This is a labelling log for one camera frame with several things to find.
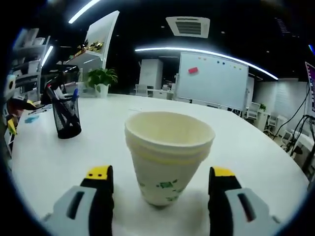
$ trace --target red magnet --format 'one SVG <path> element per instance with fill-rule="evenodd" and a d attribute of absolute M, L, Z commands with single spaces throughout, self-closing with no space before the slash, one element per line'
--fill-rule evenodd
<path fill-rule="evenodd" d="M 191 68 L 188 70 L 188 72 L 189 72 L 189 74 L 196 73 L 196 72 L 198 72 L 198 68 L 197 67 Z"/>

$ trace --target black ceiling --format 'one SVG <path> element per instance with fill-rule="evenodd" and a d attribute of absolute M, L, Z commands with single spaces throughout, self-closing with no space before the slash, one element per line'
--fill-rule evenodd
<path fill-rule="evenodd" d="M 314 31 L 309 29 L 315 25 L 310 11 L 314 6 L 301 7 L 294 1 L 284 5 L 272 0 L 101 0 L 72 25 L 68 24 L 68 20 L 89 1 L 50 0 L 26 26 L 39 27 L 42 34 L 56 40 L 56 46 L 71 46 L 75 50 L 83 43 L 90 24 L 119 10 L 108 66 L 117 68 L 126 86 L 134 84 L 139 76 L 141 59 L 179 56 L 176 52 L 134 52 L 135 48 L 143 46 L 219 52 L 255 64 L 279 78 L 299 78 L 301 81 L 307 80 L 304 61 L 314 63 L 315 60 L 308 47 L 314 39 Z M 209 37 L 174 36 L 165 20 L 169 16 L 209 18 Z M 289 33 L 281 31 L 279 19 Z M 51 63 L 69 53 L 70 50 L 59 48 L 55 58 L 50 59 Z M 177 58 L 162 60 L 165 74 L 176 73 Z M 264 80 L 273 80 L 256 70 L 250 72 Z"/>

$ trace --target led light strip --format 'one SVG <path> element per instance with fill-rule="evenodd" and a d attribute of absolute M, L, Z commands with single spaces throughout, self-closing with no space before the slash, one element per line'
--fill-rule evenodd
<path fill-rule="evenodd" d="M 90 9 L 92 6 L 94 6 L 96 3 L 98 3 L 100 0 L 92 0 L 88 4 L 86 4 L 84 7 L 81 8 L 70 20 L 69 24 L 72 24 L 75 22 L 84 12 L 86 12 L 88 9 Z"/>
<path fill-rule="evenodd" d="M 141 48 L 141 49 L 136 49 L 136 52 L 143 52 L 143 51 L 155 51 L 155 50 L 175 50 L 175 51 L 187 51 L 187 52 L 196 52 L 196 53 L 205 53 L 205 54 L 210 54 L 210 55 L 214 55 L 214 56 L 218 56 L 218 57 L 222 57 L 222 58 L 226 58 L 226 59 L 230 59 L 230 60 L 234 60 L 237 61 L 239 63 L 242 63 L 244 65 L 248 65 L 256 70 L 259 70 L 263 73 L 265 73 L 266 75 L 269 75 L 270 77 L 272 77 L 275 80 L 278 80 L 278 78 L 272 74 L 270 74 L 268 71 L 265 71 L 261 68 L 259 68 L 258 66 L 255 66 L 253 64 L 250 64 L 246 61 L 243 60 L 239 60 L 237 58 L 233 58 L 227 55 L 223 55 L 220 53 L 214 53 L 214 52 L 209 52 L 209 51 L 204 51 L 204 50 L 199 50 L 199 49 L 191 49 L 191 48 L 173 48 L 173 47 L 161 47 L 161 48 Z"/>
<path fill-rule="evenodd" d="M 41 67 L 44 66 L 44 64 L 45 64 L 45 62 L 47 61 L 47 59 L 48 59 L 48 57 L 49 57 L 51 51 L 53 50 L 53 48 L 54 48 L 54 46 L 50 46 L 50 47 L 49 47 L 49 49 L 48 49 L 46 55 L 44 56 L 44 60 L 43 60 L 43 62 L 41 63 Z"/>

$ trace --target ceiling air vent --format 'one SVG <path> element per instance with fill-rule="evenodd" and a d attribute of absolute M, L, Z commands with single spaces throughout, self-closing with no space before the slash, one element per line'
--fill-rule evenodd
<path fill-rule="evenodd" d="M 191 16 L 166 17 L 175 36 L 208 38 L 210 19 Z"/>

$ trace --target white paper cup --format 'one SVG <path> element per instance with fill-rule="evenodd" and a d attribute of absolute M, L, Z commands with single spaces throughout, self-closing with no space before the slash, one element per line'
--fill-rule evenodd
<path fill-rule="evenodd" d="M 209 155 L 215 133 L 206 123 L 171 112 L 143 112 L 125 123 L 144 199 L 165 206 L 178 199 Z"/>

